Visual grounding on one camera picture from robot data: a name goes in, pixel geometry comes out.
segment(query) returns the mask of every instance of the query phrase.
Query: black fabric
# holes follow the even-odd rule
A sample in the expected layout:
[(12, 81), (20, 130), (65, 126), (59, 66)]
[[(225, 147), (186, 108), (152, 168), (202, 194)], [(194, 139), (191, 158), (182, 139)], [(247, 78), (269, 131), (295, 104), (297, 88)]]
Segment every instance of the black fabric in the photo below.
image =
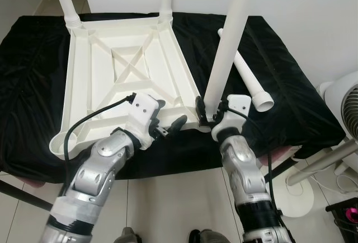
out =
[(49, 216), (46, 225), (53, 226), (59, 230), (74, 233), (81, 236), (91, 236), (91, 232), (94, 227), (94, 224), (83, 222), (78, 219), (73, 221), (69, 225), (64, 225), (61, 222), (57, 221), (57, 219), (52, 215)]
[[(85, 14), (82, 21), (156, 16), (156, 14)], [(175, 13), (173, 30), (196, 85), (205, 93), (225, 17)], [(48, 145), (60, 130), (69, 49), (63, 17), (23, 16), (0, 45), (0, 170), (51, 183), (64, 180), (64, 164)], [(286, 145), (304, 145), (296, 158), (313, 154), (305, 149), (336, 145), (344, 132), (284, 43), (260, 16), (249, 17), (239, 51), (272, 95), (275, 106), (249, 116), (260, 126), (261, 138), (248, 122), (243, 135), (259, 157)], [(224, 95), (248, 94), (235, 68)], [(75, 169), (88, 151), (71, 161)], [(221, 166), (218, 146), (210, 134), (180, 132), (139, 151), (118, 177), (132, 179)]]

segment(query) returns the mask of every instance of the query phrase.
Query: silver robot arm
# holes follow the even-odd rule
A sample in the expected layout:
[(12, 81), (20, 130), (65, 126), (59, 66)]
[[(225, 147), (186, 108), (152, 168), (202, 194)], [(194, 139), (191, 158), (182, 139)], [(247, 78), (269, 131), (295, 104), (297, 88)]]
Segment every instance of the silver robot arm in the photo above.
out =
[[(248, 96), (228, 96), (228, 107), (245, 116), (248, 115), (250, 103)], [(222, 112), (219, 118), (220, 122), (211, 134), (220, 144), (235, 209), (244, 228), (244, 242), (293, 243), (273, 209), (264, 176), (256, 165), (256, 156), (240, 135), (245, 118), (231, 111)]]
[[(146, 94), (136, 94), (125, 129), (96, 142), (90, 157), (78, 169), (65, 196), (57, 197), (41, 243), (88, 243), (92, 229), (107, 200), (115, 175), (137, 149), (147, 149), (163, 133), (156, 118), (165, 104)], [(183, 125), (186, 118), (176, 124)]]

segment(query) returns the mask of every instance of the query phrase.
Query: white floor tile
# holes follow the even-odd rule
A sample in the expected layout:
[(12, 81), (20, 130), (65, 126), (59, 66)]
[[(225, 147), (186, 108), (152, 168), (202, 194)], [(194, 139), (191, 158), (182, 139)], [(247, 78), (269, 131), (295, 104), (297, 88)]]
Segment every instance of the white floor tile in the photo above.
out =
[(113, 243), (126, 226), (127, 180), (116, 180), (92, 231), (91, 243)]
[[(50, 203), (55, 201), (62, 184), (45, 184), (42, 188), (32, 188), (25, 184), (24, 191)], [(40, 240), (49, 212), (20, 201), (18, 203), (7, 243), (37, 243)]]
[(227, 174), (227, 172), (226, 172), (226, 170), (224, 168), (221, 168), (221, 170), (223, 172), (225, 185), (226, 185), (227, 191), (229, 193), (230, 205), (231, 205), (232, 211), (234, 212), (235, 224), (236, 224), (237, 230), (239, 232), (240, 240), (241, 240), (241, 242), (243, 242), (242, 235), (244, 233), (244, 229), (242, 227), (239, 215), (237, 215), (237, 213), (236, 213), (234, 195), (233, 195), (233, 192), (231, 191), (231, 188), (230, 188), (229, 176), (228, 176), (228, 174)]
[(127, 224), (145, 243), (186, 243), (205, 228), (240, 242), (221, 169), (130, 180)]
[[(23, 182), (11, 175), (2, 175), (0, 180), (9, 183), (16, 188), (22, 189)], [(17, 207), (18, 200), (0, 193), (0, 242), (5, 243), (10, 231), (11, 223), (15, 210)]]
[(297, 243), (344, 243), (340, 230), (333, 223), (333, 215), (325, 211), (328, 203), (317, 183), (309, 179), (314, 193), (311, 211), (300, 218), (283, 217)]
[[(308, 164), (311, 164), (311, 163), (315, 162), (316, 160), (324, 157), (327, 153), (328, 153), (327, 150), (322, 150), (322, 151), (316, 153), (315, 155), (313, 155), (307, 159)], [(353, 197), (357, 197), (357, 195), (358, 195), (358, 192), (347, 193), (347, 194), (339, 193), (339, 192), (341, 192), (341, 190), (339, 189), (339, 187), (337, 185), (337, 181), (336, 181), (337, 176), (334, 174), (335, 167), (336, 167), (335, 165), (332, 165), (328, 169), (326, 169), (324, 171), (317, 172), (316, 174), (314, 174), (315, 179), (320, 184), (334, 190), (334, 191), (331, 191), (331, 190), (321, 186), (322, 192), (323, 192), (324, 196), (326, 197), (327, 202), (330, 205), (344, 201), (344, 200), (348, 200)], [(356, 182), (358, 181), (357, 173), (354, 170), (352, 170), (351, 168), (347, 169), (343, 174), (353, 178)], [(356, 189), (356, 185), (354, 183), (352, 183), (347, 178), (340, 177), (339, 183), (345, 190), (355, 190)]]

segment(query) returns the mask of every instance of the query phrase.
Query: stand leg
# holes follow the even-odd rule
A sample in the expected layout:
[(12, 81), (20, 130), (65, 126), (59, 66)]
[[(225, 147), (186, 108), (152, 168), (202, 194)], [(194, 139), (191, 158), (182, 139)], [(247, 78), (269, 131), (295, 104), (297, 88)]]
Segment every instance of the stand leg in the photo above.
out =
[(50, 211), (52, 204), (0, 180), (0, 192), (28, 204)]
[(358, 145), (354, 139), (346, 142), (342, 146), (339, 146), (334, 151), (328, 153), (323, 158), (317, 160), (311, 165), (302, 169), (302, 171), (297, 172), (296, 174), (290, 176), (287, 179), (287, 184), (292, 186), (300, 181), (306, 179), (307, 177), (315, 174), (316, 171), (325, 169), (326, 167), (334, 164), (335, 162), (343, 159), (344, 157), (352, 154), (353, 152), (358, 150)]
[(251, 0), (232, 0), (211, 70), (204, 103), (208, 121), (218, 110), (248, 17)]
[(74, 9), (72, 0), (60, 0), (60, 4), (64, 13), (66, 27), (68, 29), (78, 28), (82, 26), (76, 10)]
[(343, 172), (346, 171), (346, 169), (349, 167), (349, 165), (347, 165), (344, 162), (341, 162), (339, 166), (337, 166), (337, 168), (335, 169), (335, 175), (341, 175)]

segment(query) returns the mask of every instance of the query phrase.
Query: white fan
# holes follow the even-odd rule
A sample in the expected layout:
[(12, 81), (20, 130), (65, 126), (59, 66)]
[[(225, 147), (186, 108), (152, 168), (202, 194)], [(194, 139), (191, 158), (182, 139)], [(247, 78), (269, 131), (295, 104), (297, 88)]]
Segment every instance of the white fan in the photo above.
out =
[[(320, 90), (327, 106), (346, 132), (344, 143), (351, 139), (358, 141), (358, 72), (345, 75), (334, 83), (322, 84)], [(343, 158), (343, 163), (335, 169), (335, 174), (341, 174), (349, 166), (358, 172), (357, 151)]]

